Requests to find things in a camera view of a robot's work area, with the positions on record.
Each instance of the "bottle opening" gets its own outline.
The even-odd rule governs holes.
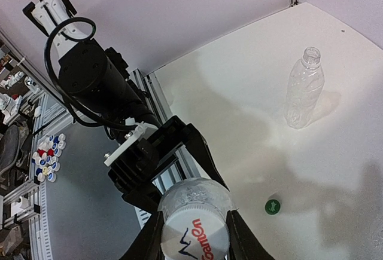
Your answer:
[[[318,66],[321,62],[321,53],[317,48],[308,47],[303,54],[303,61],[309,66]]]

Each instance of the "green bottle cap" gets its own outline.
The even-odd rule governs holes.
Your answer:
[[[276,215],[281,210],[281,203],[276,199],[270,199],[266,202],[265,211],[267,214]]]

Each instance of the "white table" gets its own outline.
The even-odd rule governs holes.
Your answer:
[[[308,46],[326,77],[314,121],[289,128],[287,80]],[[383,214],[383,51],[310,4],[230,33],[156,73],[205,136],[239,212],[276,259],[374,259]],[[277,194],[282,210],[264,211]]]

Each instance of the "pile of bottle caps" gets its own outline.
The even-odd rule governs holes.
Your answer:
[[[47,136],[38,145],[37,151],[32,154],[32,164],[35,165],[35,175],[40,182],[48,179],[54,182],[56,173],[60,170],[59,157],[66,146],[65,135]]]

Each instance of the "bolt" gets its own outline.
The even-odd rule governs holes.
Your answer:
[[[125,139],[128,139],[130,138],[131,136],[133,135],[133,132],[130,131],[128,134],[125,135]]]

